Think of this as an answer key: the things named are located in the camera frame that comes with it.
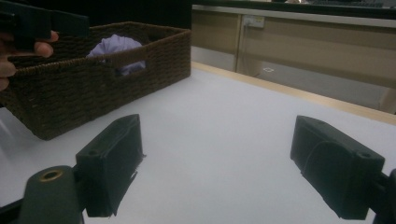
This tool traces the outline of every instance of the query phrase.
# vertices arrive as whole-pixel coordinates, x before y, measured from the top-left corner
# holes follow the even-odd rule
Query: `screw hole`
[[[60,170],[52,170],[52,171],[48,171],[46,173],[44,173],[41,177],[40,177],[40,181],[41,182],[49,182],[52,181],[54,179],[57,179],[58,177],[60,177],[64,172],[60,171]]]

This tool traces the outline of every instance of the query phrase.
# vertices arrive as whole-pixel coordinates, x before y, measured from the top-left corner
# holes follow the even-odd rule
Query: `fabric in basket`
[[[118,35],[112,35],[110,38],[103,38],[96,47],[91,50],[87,57],[94,57],[103,54],[115,53],[127,49],[140,48],[142,45],[129,37],[123,37]],[[116,71],[123,76],[131,74],[132,72],[137,72],[146,67],[144,61],[128,64],[121,68],[116,69]]]

